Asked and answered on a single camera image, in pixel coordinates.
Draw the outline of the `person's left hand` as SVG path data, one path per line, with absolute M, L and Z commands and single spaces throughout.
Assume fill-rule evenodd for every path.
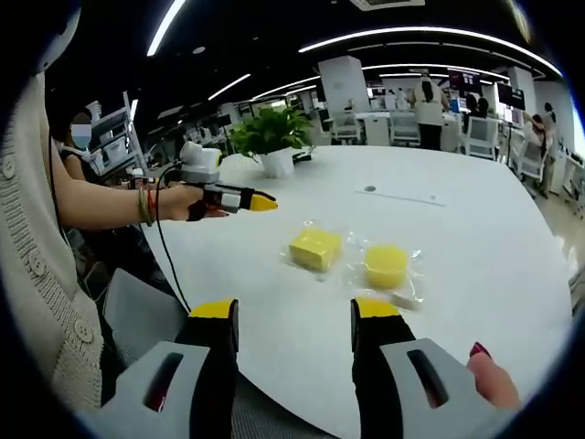
M 168 193 L 168 218 L 170 220 L 199 221 L 205 218 L 224 218 L 229 214 L 215 205 L 207 204 L 199 187 L 179 185 Z

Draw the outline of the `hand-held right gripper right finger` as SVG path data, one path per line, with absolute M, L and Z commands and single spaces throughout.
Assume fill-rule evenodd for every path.
M 416 338 L 384 300 L 351 301 L 352 378 L 363 438 L 495 438 L 513 417 L 461 362 Z

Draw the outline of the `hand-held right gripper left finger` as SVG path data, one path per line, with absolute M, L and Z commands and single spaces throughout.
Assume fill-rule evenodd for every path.
M 239 374 L 239 302 L 193 309 L 116 381 L 113 398 L 84 417 L 93 438 L 229 438 Z

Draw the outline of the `person's right hand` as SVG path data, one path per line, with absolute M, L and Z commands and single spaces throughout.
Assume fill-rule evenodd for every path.
M 494 362 L 479 342 L 473 344 L 466 367 L 474 376 L 476 390 L 495 407 L 510 410 L 521 407 L 516 386 L 509 374 Z

